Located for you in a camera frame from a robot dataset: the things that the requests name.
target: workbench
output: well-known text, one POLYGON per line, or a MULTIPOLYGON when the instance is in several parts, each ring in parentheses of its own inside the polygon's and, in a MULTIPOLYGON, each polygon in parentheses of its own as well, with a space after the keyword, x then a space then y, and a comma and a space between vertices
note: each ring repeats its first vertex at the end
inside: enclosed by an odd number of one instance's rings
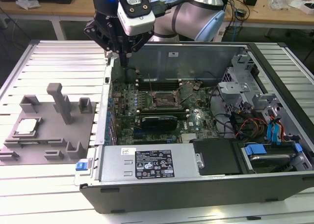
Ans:
MULTIPOLYGON (((288 48, 276 43, 257 43, 257 47, 301 107, 311 114, 314 96, 310 91, 314 89, 304 65, 288 48)), ((40 41, 29 45, 0 90, 0 148, 21 112, 23 95, 35 94, 41 102, 52 102, 46 88, 55 82, 63 85, 62 93, 70 101, 89 97, 97 103, 87 154, 93 156, 106 66, 103 49, 92 41, 40 41)), ((271 92, 267 79, 261 77, 261 81, 271 92)), ((314 219, 313 188, 278 202, 102 215, 74 185, 75 172, 75 164, 0 166, 0 223, 55 224, 66 220, 110 224, 299 224, 314 219), (247 217, 261 220, 248 221, 247 217)))
MULTIPOLYGON (((60 21, 85 21, 88 22, 94 16, 93 0, 73 0, 71 4, 40 3, 42 7, 24 10, 14 2, 0 2, 0 7, 13 19, 49 20, 51 21, 58 40, 66 40, 66 35, 60 21)), ((239 2, 235 5, 243 8, 239 2)), ((268 7, 268 0, 258 0, 255 6, 250 6, 251 14, 248 20, 243 22, 244 27, 252 28, 290 28, 312 29, 314 28, 314 16, 307 15, 299 9, 291 7, 289 10, 273 11, 268 7)), ((221 41, 225 27, 231 20, 231 8, 228 5, 227 15, 218 37, 215 41, 221 41)), ((7 18, 0 13, 0 19, 7 18)))

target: table leg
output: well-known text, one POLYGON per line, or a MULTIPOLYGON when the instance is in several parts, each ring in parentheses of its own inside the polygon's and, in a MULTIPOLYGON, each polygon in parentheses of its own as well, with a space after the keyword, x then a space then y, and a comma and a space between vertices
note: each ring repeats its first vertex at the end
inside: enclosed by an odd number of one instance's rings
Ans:
POLYGON ((217 35, 214 37, 213 42, 221 42, 222 38, 224 37, 226 27, 228 26, 227 22, 223 22, 218 30, 217 35))
POLYGON ((1 29, 7 29, 8 28, 8 25, 6 24, 5 19, 0 18, 0 28, 1 29))
POLYGON ((270 37, 272 31, 273 31, 273 28, 269 28, 267 30, 267 33, 265 34, 265 37, 270 37))
POLYGON ((64 30, 62 29, 62 26, 60 24, 59 20, 51 20, 53 29, 55 32, 55 35, 57 36, 57 39, 60 40, 66 40, 66 35, 64 33, 64 30))

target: white sticker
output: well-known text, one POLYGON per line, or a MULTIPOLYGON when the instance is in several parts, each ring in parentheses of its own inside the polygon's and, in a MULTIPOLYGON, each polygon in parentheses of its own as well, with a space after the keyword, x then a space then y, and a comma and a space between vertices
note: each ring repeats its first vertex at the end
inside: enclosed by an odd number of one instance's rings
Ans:
POLYGON ((173 173, 172 169, 167 169, 167 170, 162 170, 162 171, 165 171, 164 173, 173 173))
POLYGON ((136 148, 121 148, 121 155, 134 155, 136 148))
POLYGON ((169 52, 168 56, 169 57, 178 57, 179 56, 179 52, 169 52))
POLYGON ((141 0, 127 0, 130 5, 141 4, 141 0))

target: paper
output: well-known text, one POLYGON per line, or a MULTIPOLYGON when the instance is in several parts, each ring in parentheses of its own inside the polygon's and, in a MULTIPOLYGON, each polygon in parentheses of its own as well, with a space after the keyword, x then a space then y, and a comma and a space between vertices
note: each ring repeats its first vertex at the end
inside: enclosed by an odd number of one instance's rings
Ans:
POLYGON ((17 0, 15 3, 23 9, 39 8, 40 4, 37 0, 17 0))
POLYGON ((306 3, 305 0, 292 0, 289 4, 289 6, 294 7, 294 8, 301 8, 302 5, 306 3))

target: aluminum extrusion table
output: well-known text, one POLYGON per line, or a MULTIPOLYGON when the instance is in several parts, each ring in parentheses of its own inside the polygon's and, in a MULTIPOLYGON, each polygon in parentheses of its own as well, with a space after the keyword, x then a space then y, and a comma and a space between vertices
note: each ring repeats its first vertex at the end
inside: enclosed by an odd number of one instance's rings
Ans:
MULTIPOLYGON (((257 46, 313 121, 313 80, 307 69, 288 48, 267 43, 257 46)), ((36 94, 40 101, 52 101, 46 93, 50 82, 62 83, 62 93, 70 100, 90 97, 99 108, 106 64, 103 49, 92 41, 41 41, 29 45, 0 90, 0 146, 21 111, 22 96, 36 94)), ((267 88, 267 79, 262 77, 261 81, 267 88)), ((94 152, 97 121, 96 114, 88 157, 94 152)), ((74 164, 1 166, 0 223, 300 224, 314 220, 313 188, 279 202, 102 215, 73 185, 74 175, 74 164), (261 220, 248 221, 248 216, 261 220)))

